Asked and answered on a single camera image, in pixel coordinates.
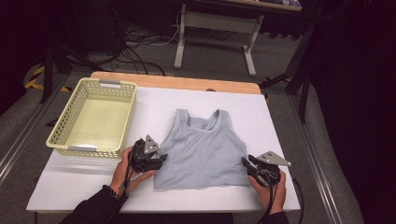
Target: plastic basket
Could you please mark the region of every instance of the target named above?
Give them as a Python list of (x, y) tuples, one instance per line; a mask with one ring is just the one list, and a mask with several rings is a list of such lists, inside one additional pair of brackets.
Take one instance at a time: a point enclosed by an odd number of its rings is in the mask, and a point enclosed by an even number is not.
[(82, 78), (47, 146), (69, 156), (119, 158), (136, 104), (132, 82)]

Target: gray tank top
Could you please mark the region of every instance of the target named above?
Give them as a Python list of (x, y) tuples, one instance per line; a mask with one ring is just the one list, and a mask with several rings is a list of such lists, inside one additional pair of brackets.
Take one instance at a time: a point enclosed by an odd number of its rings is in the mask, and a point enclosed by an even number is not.
[(248, 185), (241, 160), (247, 156), (246, 145), (233, 131), (227, 111), (201, 119), (178, 109), (158, 152), (168, 157), (155, 175), (155, 189)]

